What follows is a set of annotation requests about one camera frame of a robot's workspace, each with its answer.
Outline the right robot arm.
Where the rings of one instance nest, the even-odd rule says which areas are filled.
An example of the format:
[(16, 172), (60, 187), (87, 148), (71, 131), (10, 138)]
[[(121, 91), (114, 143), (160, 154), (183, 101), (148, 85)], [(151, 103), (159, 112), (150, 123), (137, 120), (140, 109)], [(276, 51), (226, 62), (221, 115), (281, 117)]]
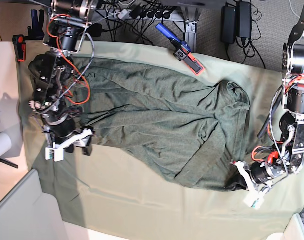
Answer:
[(79, 71), (72, 55), (81, 50), (85, 38), (94, 43), (88, 28), (97, 5), (96, 0), (53, 0), (43, 41), (50, 50), (29, 64), (34, 90), (29, 106), (34, 118), (41, 120), (47, 141), (46, 160), (60, 162), (65, 153), (73, 153), (75, 148), (81, 148), (85, 156), (92, 153), (93, 128), (79, 127), (75, 121), (90, 98), (76, 101), (71, 91), (75, 85), (90, 90), (85, 79), (90, 65)]

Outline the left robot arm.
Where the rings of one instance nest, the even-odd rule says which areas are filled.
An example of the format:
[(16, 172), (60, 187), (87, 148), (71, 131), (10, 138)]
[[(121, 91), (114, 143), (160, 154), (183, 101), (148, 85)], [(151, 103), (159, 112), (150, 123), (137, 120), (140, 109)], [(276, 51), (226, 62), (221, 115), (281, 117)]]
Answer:
[(267, 131), (273, 145), (257, 146), (251, 153), (253, 162), (234, 161), (238, 173), (229, 180), (227, 189), (246, 190), (244, 203), (259, 209), (264, 196), (276, 185), (299, 174), (304, 165), (304, 5), (297, 24), (283, 45), (284, 75), (269, 109), (268, 117), (257, 135)]

